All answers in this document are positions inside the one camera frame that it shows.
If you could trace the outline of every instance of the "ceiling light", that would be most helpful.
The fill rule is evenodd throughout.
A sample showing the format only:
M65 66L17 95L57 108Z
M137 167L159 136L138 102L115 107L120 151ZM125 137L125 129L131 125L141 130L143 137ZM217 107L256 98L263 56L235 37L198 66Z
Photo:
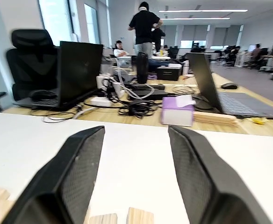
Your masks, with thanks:
M247 9L215 9L215 10L167 10L160 13L245 13Z
M171 19L162 19L162 20L229 20L230 18L171 18Z

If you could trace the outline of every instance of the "black laptop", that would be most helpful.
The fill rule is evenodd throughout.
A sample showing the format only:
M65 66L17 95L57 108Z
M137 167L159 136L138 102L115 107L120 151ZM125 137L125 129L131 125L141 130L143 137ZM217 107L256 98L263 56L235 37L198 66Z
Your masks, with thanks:
M14 104L55 111L66 111L97 90L103 45L61 41L57 63L57 94L53 99L25 98Z
M209 62L204 53L189 53L188 59L198 87L209 104L221 113L242 117L265 117L273 119L273 107L245 93L218 92Z

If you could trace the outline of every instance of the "computer mouse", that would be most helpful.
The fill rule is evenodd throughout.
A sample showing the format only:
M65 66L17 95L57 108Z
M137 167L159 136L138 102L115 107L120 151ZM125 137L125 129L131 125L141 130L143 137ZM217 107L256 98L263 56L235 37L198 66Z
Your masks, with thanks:
M49 91L49 90L35 90L29 94L29 97L34 100L36 100L36 99L53 99L53 98L56 98L57 95L54 92Z
M238 85L236 85L235 83L225 83L221 86L221 88L224 90L236 90L238 88Z

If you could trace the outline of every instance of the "black t-shirt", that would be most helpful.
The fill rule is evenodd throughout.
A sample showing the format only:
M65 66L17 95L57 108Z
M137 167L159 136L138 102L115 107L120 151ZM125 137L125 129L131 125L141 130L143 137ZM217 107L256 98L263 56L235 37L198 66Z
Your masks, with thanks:
M151 29L160 18L152 12L142 10L134 15L129 26L136 30L136 44L152 42Z

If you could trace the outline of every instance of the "gray carpet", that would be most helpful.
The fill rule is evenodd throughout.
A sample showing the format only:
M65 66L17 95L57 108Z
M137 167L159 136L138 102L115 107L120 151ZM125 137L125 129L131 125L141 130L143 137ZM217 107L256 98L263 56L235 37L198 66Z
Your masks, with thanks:
M270 74L257 70L212 65L212 71L273 101L273 80Z

